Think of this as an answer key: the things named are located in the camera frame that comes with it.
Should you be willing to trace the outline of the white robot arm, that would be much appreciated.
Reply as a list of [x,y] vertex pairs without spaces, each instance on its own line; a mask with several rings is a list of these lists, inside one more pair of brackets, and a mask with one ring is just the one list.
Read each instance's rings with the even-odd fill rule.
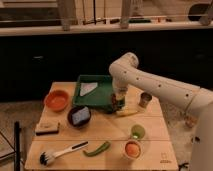
[[138,57],[131,52],[110,64],[116,100],[123,100],[132,85],[197,117],[189,170],[213,171],[213,91],[144,72],[138,65]]

